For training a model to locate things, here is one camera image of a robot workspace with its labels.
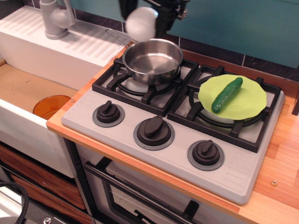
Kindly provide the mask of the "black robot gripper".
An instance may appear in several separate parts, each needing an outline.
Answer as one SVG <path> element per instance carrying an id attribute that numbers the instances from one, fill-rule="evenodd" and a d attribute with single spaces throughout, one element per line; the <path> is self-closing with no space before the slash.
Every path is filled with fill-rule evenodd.
<path id="1" fill-rule="evenodd" d="M 188 0 L 145 0 L 157 11 L 155 38 L 162 38 L 169 31 L 175 19 L 186 17 Z M 138 0 L 119 0 L 121 15 L 124 20 L 137 8 Z"/>

